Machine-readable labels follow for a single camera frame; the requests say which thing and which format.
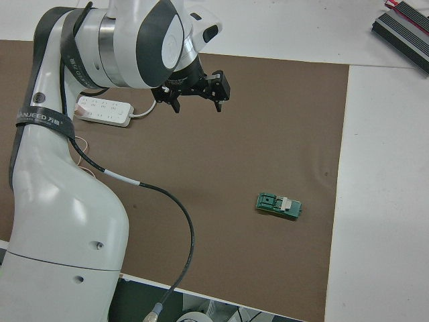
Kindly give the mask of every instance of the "velcro strap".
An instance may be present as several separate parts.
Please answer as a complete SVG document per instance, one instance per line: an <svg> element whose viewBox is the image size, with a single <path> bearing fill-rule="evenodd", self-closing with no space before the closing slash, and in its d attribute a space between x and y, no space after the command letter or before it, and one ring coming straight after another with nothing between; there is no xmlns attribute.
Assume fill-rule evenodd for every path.
<svg viewBox="0 0 429 322"><path fill-rule="evenodd" d="M71 118L53 109L41 106L22 107L17 115L16 126L26 124L41 125L74 139L74 126Z"/></svg>
<svg viewBox="0 0 429 322"><path fill-rule="evenodd" d="M88 75L82 58L80 57L76 40L74 39L74 25L83 13L84 9L75 9L70 12L64 20L61 31L61 57L64 64L80 84L88 89L102 89L104 87L98 86Z"/></svg>

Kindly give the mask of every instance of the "green terminal block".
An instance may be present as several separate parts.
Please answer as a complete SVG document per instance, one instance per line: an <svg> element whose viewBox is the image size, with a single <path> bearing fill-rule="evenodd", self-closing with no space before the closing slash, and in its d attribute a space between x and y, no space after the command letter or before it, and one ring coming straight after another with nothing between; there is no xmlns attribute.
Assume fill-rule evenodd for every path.
<svg viewBox="0 0 429 322"><path fill-rule="evenodd" d="M276 196L272 193L260 193L256 202L257 209L271 211L289 219L297 219L301 214L301 207L299 201Z"/></svg>

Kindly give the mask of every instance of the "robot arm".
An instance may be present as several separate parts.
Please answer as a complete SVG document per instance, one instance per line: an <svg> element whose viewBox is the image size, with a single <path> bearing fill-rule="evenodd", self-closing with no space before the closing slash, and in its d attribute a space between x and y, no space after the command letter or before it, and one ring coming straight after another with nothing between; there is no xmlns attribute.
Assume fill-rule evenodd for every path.
<svg viewBox="0 0 429 322"><path fill-rule="evenodd" d="M198 58L220 31L217 19L189 14L183 0L111 1L108 10L54 8L43 16L11 158L15 217L0 273L0 321L105 322L119 277L127 215L72 161L73 109L64 96L74 106L85 89L132 87L153 89L175 111L179 95L220 104L229 98L226 78L205 75Z"/></svg>

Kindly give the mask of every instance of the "brown mat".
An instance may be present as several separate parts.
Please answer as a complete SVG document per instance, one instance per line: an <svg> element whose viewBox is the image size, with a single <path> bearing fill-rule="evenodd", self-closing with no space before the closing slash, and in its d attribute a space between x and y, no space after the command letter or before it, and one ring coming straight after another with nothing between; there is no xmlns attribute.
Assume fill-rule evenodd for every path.
<svg viewBox="0 0 429 322"><path fill-rule="evenodd" d="M23 101L32 43L0 42L2 90L0 239L9 240L13 195L7 186L14 119ZM108 169L161 186L188 208L196 252L181 287L250 307L323 321L348 66L202 55L223 69L231 100L181 98L176 115L159 105L126 128L75 121L89 156ZM104 96L152 102L148 90ZM183 214L163 195L98 177L123 201L130 236L123 272L171 284L188 252ZM255 210L258 193L299 200L288 221Z"/></svg>

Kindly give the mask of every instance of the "power outlet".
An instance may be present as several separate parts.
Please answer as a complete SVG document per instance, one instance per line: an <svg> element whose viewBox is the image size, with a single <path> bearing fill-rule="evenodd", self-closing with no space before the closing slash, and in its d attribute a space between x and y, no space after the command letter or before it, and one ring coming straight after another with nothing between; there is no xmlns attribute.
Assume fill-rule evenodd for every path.
<svg viewBox="0 0 429 322"><path fill-rule="evenodd" d="M128 103L82 96L76 104L74 115L78 119L126 127L134 107Z"/></svg>

